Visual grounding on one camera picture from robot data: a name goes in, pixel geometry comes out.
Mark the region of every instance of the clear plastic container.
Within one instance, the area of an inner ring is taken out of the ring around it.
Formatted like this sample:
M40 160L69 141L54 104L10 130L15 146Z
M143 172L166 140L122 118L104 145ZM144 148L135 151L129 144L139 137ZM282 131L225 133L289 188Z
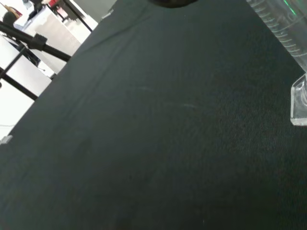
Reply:
M307 72L307 0L247 0L276 38ZM291 88L291 122L307 126L307 75Z

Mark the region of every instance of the table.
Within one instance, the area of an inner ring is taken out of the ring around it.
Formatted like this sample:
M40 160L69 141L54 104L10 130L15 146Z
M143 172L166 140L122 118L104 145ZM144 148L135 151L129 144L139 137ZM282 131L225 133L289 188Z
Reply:
M118 0L0 146L2 221L304 229L307 131L290 122L302 74L244 0Z

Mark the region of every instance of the transparent acrylic stand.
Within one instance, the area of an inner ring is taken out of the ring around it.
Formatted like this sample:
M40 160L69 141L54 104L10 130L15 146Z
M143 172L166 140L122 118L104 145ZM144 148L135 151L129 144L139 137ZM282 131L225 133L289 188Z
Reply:
M307 126L307 75L300 77L291 88L291 122Z

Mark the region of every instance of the red object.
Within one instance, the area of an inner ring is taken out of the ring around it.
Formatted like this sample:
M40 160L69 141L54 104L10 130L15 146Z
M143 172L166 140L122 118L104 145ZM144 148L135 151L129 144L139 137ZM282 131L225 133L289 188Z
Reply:
M48 4L50 7L52 7L53 5L55 5L58 2L58 0L51 0Z

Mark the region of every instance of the green light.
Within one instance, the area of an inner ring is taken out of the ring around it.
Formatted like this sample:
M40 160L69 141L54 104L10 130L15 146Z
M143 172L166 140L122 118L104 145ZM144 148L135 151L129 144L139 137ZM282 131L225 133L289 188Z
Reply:
M295 11L291 8L291 6L289 5L289 3L286 1L286 0L283 0L286 4L287 4L287 6L290 8L290 10L292 11L292 13L296 16L296 13L295 13Z

